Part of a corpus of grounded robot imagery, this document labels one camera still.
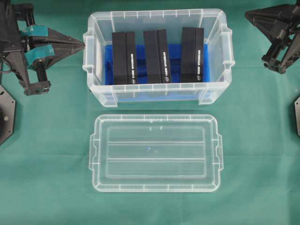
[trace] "box handle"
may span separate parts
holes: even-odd
[[[217,157],[219,158],[220,171],[222,171],[224,169],[222,136],[218,134],[217,140]]]
[[[90,136],[90,157],[89,157],[89,169],[93,171],[93,159],[96,156],[96,147],[94,145],[94,134]]]

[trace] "black box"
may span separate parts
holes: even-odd
[[[203,82],[203,28],[182,28],[180,82]]]
[[[144,31],[148,83],[171,83],[166,30]]]
[[[114,84],[138,84],[135,33],[112,33],[112,51]]]

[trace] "blue foam insert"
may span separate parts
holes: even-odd
[[[181,60],[181,45],[169,45],[169,57],[171,64],[171,75],[173,83],[180,83],[180,60]],[[137,73],[139,84],[147,83],[147,68],[145,57],[145,46],[136,46],[137,58]],[[210,82],[210,67],[208,57],[208,46],[204,45],[204,70],[203,82]],[[105,46],[105,85],[113,85],[113,46]]]

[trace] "robotic arm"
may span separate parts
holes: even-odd
[[[84,43],[46,26],[36,25],[32,4],[10,4],[0,0],[0,60],[14,72],[26,95],[46,94],[50,89],[46,70],[84,48]],[[19,30],[17,21],[25,21]],[[37,73],[30,83],[28,69]]]

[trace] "black hexagonal plate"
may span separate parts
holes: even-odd
[[[14,132],[15,100],[0,85],[0,145]]]

